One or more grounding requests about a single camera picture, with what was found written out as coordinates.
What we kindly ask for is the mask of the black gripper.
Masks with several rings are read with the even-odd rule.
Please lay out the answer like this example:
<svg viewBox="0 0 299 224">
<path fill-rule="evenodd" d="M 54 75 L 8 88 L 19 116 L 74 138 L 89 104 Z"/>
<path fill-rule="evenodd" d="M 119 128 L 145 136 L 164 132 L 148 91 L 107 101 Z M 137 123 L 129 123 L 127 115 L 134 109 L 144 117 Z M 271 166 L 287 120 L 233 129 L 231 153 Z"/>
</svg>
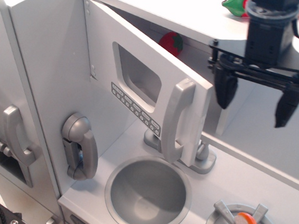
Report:
<svg viewBox="0 0 299 224">
<path fill-rule="evenodd" d="M 299 52 L 292 45 L 297 35 L 297 19 L 269 23 L 250 19 L 246 40 L 210 41 L 209 67 L 218 105 L 229 106 L 239 79 L 281 90 L 275 128 L 285 127 L 299 105 Z"/>
</svg>

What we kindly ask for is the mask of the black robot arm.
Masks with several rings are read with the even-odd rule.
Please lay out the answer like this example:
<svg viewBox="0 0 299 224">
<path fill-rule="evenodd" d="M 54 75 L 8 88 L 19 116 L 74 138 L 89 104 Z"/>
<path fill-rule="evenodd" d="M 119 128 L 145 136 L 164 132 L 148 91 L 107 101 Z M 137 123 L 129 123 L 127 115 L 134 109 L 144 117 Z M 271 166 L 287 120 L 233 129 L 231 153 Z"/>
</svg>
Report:
<svg viewBox="0 0 299 224">
<path fill-rule="evenodd" d="M 229 106 L 239 79 L 281 90 L 275 127 L 284 127 L 299 105 L 299 52 L 292 45 L 299 39 L 299 0 L 245 0 L 244 9 L 249 17 L 245 41 L 237 47 L 218 39 L 209 43 L 218 105 Z"/>
</svg>

